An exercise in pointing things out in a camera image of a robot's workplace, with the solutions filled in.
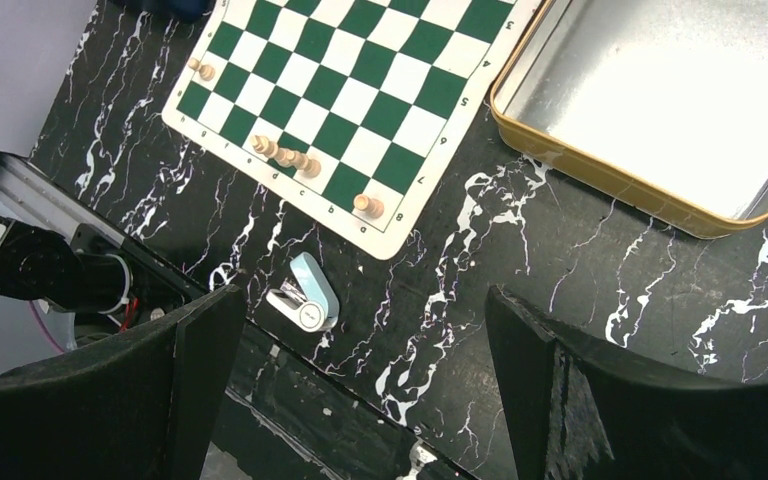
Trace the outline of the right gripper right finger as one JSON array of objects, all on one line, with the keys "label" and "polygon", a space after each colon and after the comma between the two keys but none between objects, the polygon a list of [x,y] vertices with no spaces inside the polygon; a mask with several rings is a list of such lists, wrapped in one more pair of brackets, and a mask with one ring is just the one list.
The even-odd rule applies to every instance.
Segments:
[{"label": "right gripper right finger", "polygon": [[500,286],[486,327],[521,479],[768,479],[768,383],[639,355]]}]

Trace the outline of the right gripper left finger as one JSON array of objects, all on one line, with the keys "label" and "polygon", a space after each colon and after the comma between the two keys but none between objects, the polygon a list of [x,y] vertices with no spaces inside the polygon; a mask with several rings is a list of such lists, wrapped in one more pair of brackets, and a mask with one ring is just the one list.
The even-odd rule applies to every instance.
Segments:
[{"label": "right gripper left finger", "polygon": [[246,316],[228,285],[0,375],[0,479],[196,479]]}]

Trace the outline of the light wooden pawn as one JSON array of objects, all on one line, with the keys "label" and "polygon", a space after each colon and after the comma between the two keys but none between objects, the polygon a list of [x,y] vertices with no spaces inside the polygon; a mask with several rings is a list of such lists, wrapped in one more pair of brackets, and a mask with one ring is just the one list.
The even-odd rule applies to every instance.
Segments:
[{"label": "light wooden pawn", "polygon": [[215,76],[215,68],[208,63],[202,62],[197,58],[190,58],[187,67],[196,72],[203,81],[210,81]]}]

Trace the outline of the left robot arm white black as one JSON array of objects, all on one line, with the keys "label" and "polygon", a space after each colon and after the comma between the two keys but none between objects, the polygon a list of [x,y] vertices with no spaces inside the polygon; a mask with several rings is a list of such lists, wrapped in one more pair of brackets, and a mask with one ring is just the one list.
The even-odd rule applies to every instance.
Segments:
[{"label": "left robot arm white black", "polygon": [[1,296],[108,314],[128,303],[132,286],[121,256],[75,251],[55,231],[0,216]]}]

